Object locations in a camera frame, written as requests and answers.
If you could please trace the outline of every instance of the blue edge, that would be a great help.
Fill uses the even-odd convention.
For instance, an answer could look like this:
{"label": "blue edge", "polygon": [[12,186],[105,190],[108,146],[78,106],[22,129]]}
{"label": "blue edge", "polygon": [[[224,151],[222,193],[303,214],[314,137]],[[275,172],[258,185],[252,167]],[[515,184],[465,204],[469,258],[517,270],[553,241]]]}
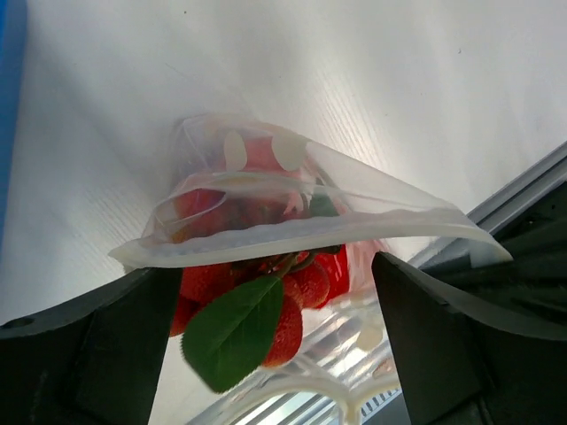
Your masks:
{"label": "blue edge", "polygon": [[4,237],[26,32],[26,0],[0,0],[0,249]]}

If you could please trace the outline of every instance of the plastic bag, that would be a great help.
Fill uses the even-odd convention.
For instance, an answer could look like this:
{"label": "plastic bag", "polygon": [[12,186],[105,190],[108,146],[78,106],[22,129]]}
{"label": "plastic bag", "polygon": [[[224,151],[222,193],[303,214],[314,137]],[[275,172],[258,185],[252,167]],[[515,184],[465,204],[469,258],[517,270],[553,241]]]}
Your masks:
{"label": "plastic bag", "polygon": [[[142,237],[111,252],[125,267],[192,270],[229,264],[233,273],[239,270],[237,265],[255,264],[254,273],[263,267],[268,276],[282,277],[285,272],[301,273],[298,268],[308,260],[321,263],[321,256],[329,256],[330,261],[345,258],[337,260],[340,265],[335,270],[342,270],[347,287],[332,297],[329,290],[324,302],[302,312],[298,354],[281,367],[258,369],[203,413],[206,423],[231,423],[278,394],[307,391],[334,400],[341,420],[355,424],[360,423],[363,403],[399,386],[370,270],[375,253],[387,250],[378,240],[464,237],[475,241],[470,247],[474,267],[511,259],[454,205],[281,127],[232,115],[203,115],[175,129],[168,155],[171,193],[155,207]],[[190,332],[196,322],[209,327],[208,334],[223,334],[226,311],[242,302],[235,301],[235,294],[243,293],[235,286],[213,302],[203,300],[202,313],[191,316],[187,325],[184,344],[188,334],[196,335]],[[274,294],[267,290],[262,297]],[[260,311],[259,299],[242,314],[241,322],[234,323],[235,328],[245,322],[244,317],[250,320],[250,314],[260,318]],[[254,323],[259,329],[264,326],[260,319]],[[246,333],[245,327],[238,329]],[[197,345],[200,340],[192,341]],[[243,350],[238,363],[254,357],[252,349],[251,356],[246,355],[253,338],[230,342]],[[217,374],[224,371],[227,379],[233,375],[226,358],[196,355],[186,355],[192,366],[216,362]]]}

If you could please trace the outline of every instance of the white table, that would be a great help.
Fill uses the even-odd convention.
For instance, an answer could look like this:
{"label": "white table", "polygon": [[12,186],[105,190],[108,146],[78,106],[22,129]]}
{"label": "white table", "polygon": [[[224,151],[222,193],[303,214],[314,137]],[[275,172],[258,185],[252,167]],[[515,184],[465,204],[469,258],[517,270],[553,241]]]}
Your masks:
{"label": "white table", "polygon": [[[465,211],[567,138],[562,0],[28,2],[0,322],[121,275],[182,117],[251,112]],[[189,395],[174,340],[152,421]]]}

